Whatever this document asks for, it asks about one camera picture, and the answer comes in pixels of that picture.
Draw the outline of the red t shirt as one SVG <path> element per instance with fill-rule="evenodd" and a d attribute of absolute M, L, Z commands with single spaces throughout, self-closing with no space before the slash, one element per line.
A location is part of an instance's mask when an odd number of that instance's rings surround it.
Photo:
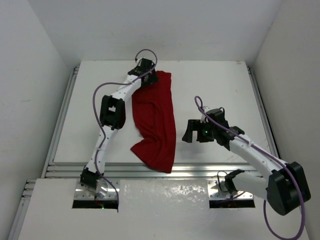
<path fill-rule="evenodd" d="M 158 82 L 132 95 L 135 127 L 143 139 L 131 151 L 150 169 L 171 173 L 176 152 L 176 124 L 172 101 L 172 74 L 157 71 Z"/>

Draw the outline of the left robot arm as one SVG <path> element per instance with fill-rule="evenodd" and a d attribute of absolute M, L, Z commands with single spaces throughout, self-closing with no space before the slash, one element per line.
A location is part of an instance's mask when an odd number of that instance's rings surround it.
<path fill-rule="evenodd" d="M 126 102 L 138 89 L 152 85 L 158 81 L 156 76 L 157 60 L 152 61 L 144 57 L 135 58 L 136 66 L 127 73 L 123 83 L 105 82 L 93 92 L 92 107 L 95 120 L 99 127 L 99 135 L 92 156 L 80 175 L 80 183 L 89 189 L 97 190 L 99 180 L 104 180 L 112 188 L 115 186 L 104 177 L 105 151 L 118 131 L 126 122 Z M 107 85 L 116 85 L 119 88 L 110 95 L 104 95 L 100 104 L 100 111 L 96 108 L 98 90 Z"/>

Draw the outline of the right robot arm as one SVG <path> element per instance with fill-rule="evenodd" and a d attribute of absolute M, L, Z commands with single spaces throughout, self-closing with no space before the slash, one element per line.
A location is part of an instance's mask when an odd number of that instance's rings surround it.
<path fill-rule="evenodd" d="M 236 169 L 218 183 L 220 193 L 226 196 L 233 196 L 239 191 L 252 193 L 268 202 L 282 216 L 311 199 L 303 167 L 295 161 L 287 163 L 269 155 L 241 128 L 229 126 L 224 108 L 211 109 L 203 113 L 201 119 L 188 120 L 182 141 L 192 143 L 194 132 L 197 133 L 197 142 L 217 142 L 244 159 L 260 175 Z"/>

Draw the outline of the white foam cover panel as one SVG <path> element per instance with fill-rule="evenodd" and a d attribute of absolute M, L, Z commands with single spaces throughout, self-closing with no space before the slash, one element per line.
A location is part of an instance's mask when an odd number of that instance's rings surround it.
<path fill-rule="evenodd" d="M 75 179 L 38 179 L 21 240 L 274 240 L 291 238 L 301 214 L 210 208 L 205 180 L 122 180 L 119 208 L 73 208 Z"/>

